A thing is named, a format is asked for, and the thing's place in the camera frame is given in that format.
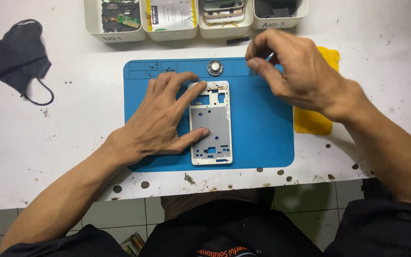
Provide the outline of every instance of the tile floor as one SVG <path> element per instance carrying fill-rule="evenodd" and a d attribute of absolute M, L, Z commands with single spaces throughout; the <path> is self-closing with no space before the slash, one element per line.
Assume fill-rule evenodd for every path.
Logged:
<path fill-rule="evenodd" d="M 274 208 L 288 218 L 320 249 L 334 239 L 348 202 L 362 199 L 362 180 L 302 184 L 275 188 Z M 0 242 L 23 209 L 0 210 Z M 122 242 L 137 231 L 146 240 L 163 222 L 159 197 L 94 203 L 68 235 L 92 224 Z"/>

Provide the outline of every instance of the hand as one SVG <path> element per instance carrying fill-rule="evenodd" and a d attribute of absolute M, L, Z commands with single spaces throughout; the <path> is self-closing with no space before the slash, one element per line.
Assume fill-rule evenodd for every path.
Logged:
<path fill-rule="evenodd" d="M 207 128 L 194 129 L 181 137 L 177 135 L 177 125 L 185 109 L 207 83 L 197 83 L 177 101 L 175 95 L 182 83 L 197 79 L 196 74 L 187 71 L 161 73 L 156 79 L 149 80 L 139 108 L 122 128 L 109 135 L 103 146 L 112 149 L 121 165 L 131 165 L 147 155 L 179 154 L 207 136 L 210 133 Z"/>
<path fill-rule="evenodd" d="M 251 56 L 248 47 L 248 67 L 263 76 L 272 93 L 289 104 L 342 122 L 358 104 L 368 101 L 361 86 L 328 65 L 311 39 L 269 29 L 259 34 L 254 44 L 258 57 Z M 282 65 L 283 74 L 274 67 L 276 64 Z"/>

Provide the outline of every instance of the black face mask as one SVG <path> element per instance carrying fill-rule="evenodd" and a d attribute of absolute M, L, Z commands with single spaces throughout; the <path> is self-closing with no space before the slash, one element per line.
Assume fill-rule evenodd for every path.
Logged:
<path fill-rule="evenodd" d="M 52 65 L 45 54 L 41 34 L 42 25 L 37 20 L 22 20 L 10 28 L 0 40 L 0 80 L 17 90 L 20 97 L 44 106 L 54 101 L 54 94 L 41 82 Z M 34 78 L 52 94 L 48 103 L 33 102 L 26 95 L 26 87 Z"/>

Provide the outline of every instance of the fingernail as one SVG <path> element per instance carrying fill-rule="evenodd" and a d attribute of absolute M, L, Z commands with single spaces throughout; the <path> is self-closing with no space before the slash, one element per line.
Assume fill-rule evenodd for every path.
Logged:
<path fill-rule="evenodd" d="M 256 69 L 259 66 L 259 63 L 254 59 L 250 59 L 249 61 L 247 61 L 247 66 L 251 69 Z"/>

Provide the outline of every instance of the black cloth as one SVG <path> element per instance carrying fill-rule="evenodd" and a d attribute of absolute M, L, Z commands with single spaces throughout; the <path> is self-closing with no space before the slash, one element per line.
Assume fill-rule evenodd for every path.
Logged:
<path fill-rule="evenodd" d="M 26 95 L 26 88 L 31 79 L 37 80 L 49 90 L 53 102 L 54 95 L 40 79 L 44 78 L 51 63 L 41 41 L 42 25 L 37 20 L 22 20 L 10 28 L 0 40 L 0 80 L 17 90 L 21 96 Z"/>
<path fill-rule="evenodd" d="M 77 234 L 17 244 L 1 257 L 127 256 L 92 225 Z M 141 257 L 411 256 L 411 203 L 357 200 L 348 204 L 335 240 L 322 253 L 281 212 L 235 200 L 198 206 L 157 225 Z"/>

